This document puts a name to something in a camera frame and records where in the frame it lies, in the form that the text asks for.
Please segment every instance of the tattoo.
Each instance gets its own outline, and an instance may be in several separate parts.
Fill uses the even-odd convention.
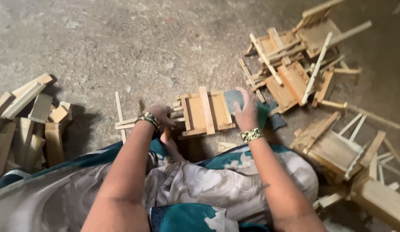
[[[265,190],[268,187],[270,187],[270,184],[263,184],[263,190]]]

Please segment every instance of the gold bangle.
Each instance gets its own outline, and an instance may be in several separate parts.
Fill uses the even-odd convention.
[[[244,143],[248,143],[251,140],[263,137],[263,130],[260,128],[254,128],[241,133],[240,136],[242,137]]]

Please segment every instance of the person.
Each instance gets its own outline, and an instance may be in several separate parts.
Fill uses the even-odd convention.
[[[191,163],[172,140],[169,108],[151,107],[124,145],[32,175],[6,173],[0,230],[324,231],[311,207],[318,191],[313,168],[261,137],[255,104],[246,90],[236,89],[244,97],[235,112],[244,145]]]
[[[243,94],[244,107],[235,104],[236,123],[242,133],[258,128],[257,109],[249,93]],[[164,127],[174,127],[167,117],[169,108],[155,106],[147,110]],[[147,154],[155,125],[140,120],[118,153],[81,231],[150,231],[146,209],[142,204]],[[169,145],[169,139],[163,139]],[[313,207],[281,166],[264,139],[249,141],[251,154],[261,177],[265,198],[277,231],[325,231]],[[175,161],[184,161],[175,155]]]

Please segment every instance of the forearm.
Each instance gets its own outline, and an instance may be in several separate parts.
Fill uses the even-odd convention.
[[[312,206],[281,166],[265,139],[252,140],[249,147],[265,187],[264,193],[273,219],[297,218],[314,213]]]
[[[144,187],[148,151],[154,126],[138,121],[119,151],[104,180],[98,197],[140,202]]]

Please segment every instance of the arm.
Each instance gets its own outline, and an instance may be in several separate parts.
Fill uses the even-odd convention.
[[[236,88],[244,97],[243,110],[236,104],[236,122],[242,132],[259,127],[257,109],[249,93]],[[249,142],[251,154],[261,177],[264,194],[279,231],[326,231],[306,197],[277,160],[264,138]]]
[[[148,110],[161,125],[174,126],[167,118],[168,107]],[[141,203],[146,164],[154,125],[147,121],[135,124],[118,152],[81,231],[150,231],[147,213]]]

